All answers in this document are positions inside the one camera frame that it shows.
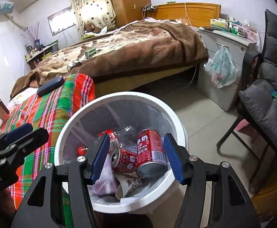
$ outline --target can bottom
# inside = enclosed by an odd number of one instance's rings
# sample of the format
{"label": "can bottom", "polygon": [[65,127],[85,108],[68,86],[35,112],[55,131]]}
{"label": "can bottom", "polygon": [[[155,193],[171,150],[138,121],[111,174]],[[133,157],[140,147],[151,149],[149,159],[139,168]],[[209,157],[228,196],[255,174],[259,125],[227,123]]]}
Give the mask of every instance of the can bottom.
{"label": "can bottom", "polygon": [[166,163],[151,161],[140,165],[137,169],[137,173],[142,177],[157,177],[163,175],[167,169]]}

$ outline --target barcode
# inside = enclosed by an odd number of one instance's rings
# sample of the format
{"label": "barcode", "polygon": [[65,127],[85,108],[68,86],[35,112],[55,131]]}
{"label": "barcode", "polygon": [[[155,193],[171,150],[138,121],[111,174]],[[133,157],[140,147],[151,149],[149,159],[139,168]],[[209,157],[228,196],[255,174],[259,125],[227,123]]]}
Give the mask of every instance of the barcode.
{"label": "barcode", "polygon": [[152,151],[152,159],[153,161],[161,161],[163,163],[166,163],[165,154],[159,151]]}
{"label": "barcode", "polygon": [[110,151],[116,147],[120,147],[118,139],[113,139],[110,141]]}

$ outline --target wooden headboard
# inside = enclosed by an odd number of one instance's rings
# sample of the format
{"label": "wooden headboard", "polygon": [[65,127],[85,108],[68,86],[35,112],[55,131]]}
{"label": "wooden headboard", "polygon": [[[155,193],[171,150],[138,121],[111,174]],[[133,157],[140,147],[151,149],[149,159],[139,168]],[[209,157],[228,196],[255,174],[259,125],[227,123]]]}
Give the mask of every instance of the wooden headboard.
{"label": "wooden headboard", "polygon": [[[218,19],[221,5],[213,3],[186,3],[187,14],[191,24],[195,27],[208,27],[210,19]],[[170,3],[158,5],[156,11],[147,11],[146,17],[156,20],[180,20],[186,21],[185,3]]]}

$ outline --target metal screw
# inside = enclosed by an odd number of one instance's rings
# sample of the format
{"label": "metal screw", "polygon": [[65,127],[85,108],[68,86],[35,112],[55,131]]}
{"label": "metal screw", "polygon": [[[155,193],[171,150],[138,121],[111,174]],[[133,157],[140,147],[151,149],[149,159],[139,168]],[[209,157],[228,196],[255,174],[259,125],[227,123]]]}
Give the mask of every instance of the metal screw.
{"label": "metal screw", "polygon": [[86,160],[86,157],[85,156],[79,156],[78,158],[77,158],[77,161],[78,162],[82,162],[82,161],[85,161]]}
{"label": "metal screw", "polygon": [[52,163],[46,163],[46,164],[44,165],[44,167],[45,167],[46,169],[50,169],[52,166],[53,166]]}
{"label": "metal screw", "polygon": [[190,161],[197,161],[197,156],[190,155],[190,156],[189,156],[189,160],[190,160]]}
{"label": "metal screw", "polygon": [[230,164],[227,163],[227,162],[222,162],[222,166],[223,166],[224,168],[228,168],[228,167],[230,166]]}

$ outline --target red bottle cap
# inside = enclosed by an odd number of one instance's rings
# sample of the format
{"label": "red bottle cap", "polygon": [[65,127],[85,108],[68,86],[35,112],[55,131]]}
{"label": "red bottle cap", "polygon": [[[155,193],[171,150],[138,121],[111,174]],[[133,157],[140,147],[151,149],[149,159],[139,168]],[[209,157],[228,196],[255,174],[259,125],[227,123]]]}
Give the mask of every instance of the red bottle cap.
{"label": "red bottle cap", "polygon": [[77,154],[79,156],[84,156],[86,154],[86,152],[87,152],[87,150],[85,149],[84,146],[81,146],[81,147],[77,148]]}

